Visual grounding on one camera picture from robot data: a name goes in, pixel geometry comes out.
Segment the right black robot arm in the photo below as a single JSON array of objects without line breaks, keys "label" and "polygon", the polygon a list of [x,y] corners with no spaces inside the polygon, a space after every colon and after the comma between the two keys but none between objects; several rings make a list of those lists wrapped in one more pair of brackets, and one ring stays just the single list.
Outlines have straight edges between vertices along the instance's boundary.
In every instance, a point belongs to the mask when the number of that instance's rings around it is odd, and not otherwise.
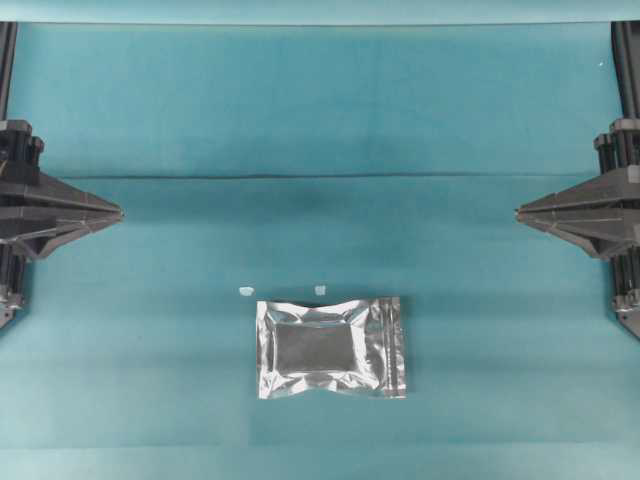
[{"label": "right black robot arm", "polygon": [[601,174],[516,210],[516,220],[611,265],[612,310],[639,335],[639,120],[620,118],[594,139]]}]

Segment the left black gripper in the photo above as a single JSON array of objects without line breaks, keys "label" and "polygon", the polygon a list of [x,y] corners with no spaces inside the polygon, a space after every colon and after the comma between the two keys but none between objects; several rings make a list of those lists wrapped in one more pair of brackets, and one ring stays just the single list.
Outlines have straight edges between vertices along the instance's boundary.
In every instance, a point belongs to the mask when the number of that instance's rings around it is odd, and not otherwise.
[{"label": "left black gripper", "polygon": [[[1,244],[32,260],[45,259],[59,247],[123,220],[117,204],[41,173],[43,150],[43,140],[32,134],[27,121],[1,121]],[[38,200],[28,196],[31,187],[38,187]],[[80,212],[106,218],[60,227],[50,236],[50,219]]]}]

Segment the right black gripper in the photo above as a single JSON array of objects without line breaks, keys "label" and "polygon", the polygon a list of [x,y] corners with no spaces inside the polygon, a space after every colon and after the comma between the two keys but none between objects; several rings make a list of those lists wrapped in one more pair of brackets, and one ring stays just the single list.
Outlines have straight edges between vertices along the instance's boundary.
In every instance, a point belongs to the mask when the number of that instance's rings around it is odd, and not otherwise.
[{"label": "right black gripper", "polygon": [[[620,199],[597,203],[603,177],[594,177],[561,192],[523,204],[515,211],[518,223],[581,248],[588,256],[609,260],[639,246],[639,119],[619,118],[609,132],[593,141],[600,174],[623,194]],[[624,228],[613,240],[603,240],[607,210],[615,210]],[[558,218],[529,217],[558,214]]]}]

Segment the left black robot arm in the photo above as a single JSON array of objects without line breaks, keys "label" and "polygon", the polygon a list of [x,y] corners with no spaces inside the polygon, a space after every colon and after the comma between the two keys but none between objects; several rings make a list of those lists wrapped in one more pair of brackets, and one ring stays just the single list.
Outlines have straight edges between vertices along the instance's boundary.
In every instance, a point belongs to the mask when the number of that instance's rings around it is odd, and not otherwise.
[{"label": "left black robot arm", "polygon": [[44,142],[24,120],[1,122],[1,325],[25,304],[27,264],[122,221],[122,209],[43,173]]}]

